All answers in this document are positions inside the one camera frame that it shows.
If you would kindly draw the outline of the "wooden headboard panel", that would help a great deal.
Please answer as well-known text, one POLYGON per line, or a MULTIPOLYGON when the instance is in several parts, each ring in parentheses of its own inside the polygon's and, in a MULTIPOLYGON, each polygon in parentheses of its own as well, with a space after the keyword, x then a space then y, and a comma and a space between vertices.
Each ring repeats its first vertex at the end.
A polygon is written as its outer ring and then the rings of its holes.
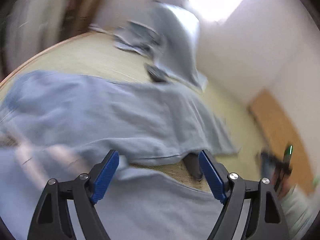
POLYGON ((309 156, 298 130, 276 98, 264 89, 249 103, 248 111, 262 131, 268 148, 277 157, 284 155, 287 145, 293 146, 291 181, 306 194, 312 194, 314 173, 309 156))

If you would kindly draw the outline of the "white appliance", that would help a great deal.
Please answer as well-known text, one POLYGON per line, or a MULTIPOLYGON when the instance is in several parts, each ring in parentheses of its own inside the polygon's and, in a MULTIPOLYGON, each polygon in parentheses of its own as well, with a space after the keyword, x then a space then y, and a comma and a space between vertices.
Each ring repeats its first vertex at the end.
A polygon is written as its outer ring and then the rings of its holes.
POLYGON ((67 0, 17 0, 6 27, 9 71, 59 42, 67 0))

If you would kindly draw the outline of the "grey blue storage bag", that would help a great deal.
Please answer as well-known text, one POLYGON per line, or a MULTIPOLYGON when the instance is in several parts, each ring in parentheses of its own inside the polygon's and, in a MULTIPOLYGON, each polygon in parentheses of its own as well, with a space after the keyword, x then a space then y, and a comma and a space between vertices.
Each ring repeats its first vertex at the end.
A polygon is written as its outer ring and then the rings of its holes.
POLYGON ((204 91, 208 80, 197 70, 200 23, 190 11, 154 2, 147 14, 114 31, 115 46, 150 58, 168 77, 204 91))

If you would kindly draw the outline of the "light blue sweater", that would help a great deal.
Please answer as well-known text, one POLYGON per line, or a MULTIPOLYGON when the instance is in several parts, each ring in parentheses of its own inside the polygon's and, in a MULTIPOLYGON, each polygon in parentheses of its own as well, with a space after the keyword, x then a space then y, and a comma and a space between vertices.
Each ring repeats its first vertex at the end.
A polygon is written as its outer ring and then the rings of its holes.
POLYGON ((110 150, 120 163, 96 210, 111 239, 208 238, 219 201, 152 170, 201 150, 237 152, 196 93, 39 70, 1 103, 1 218, 13 236, 26 239, 50 178, 73 180, 110 150))

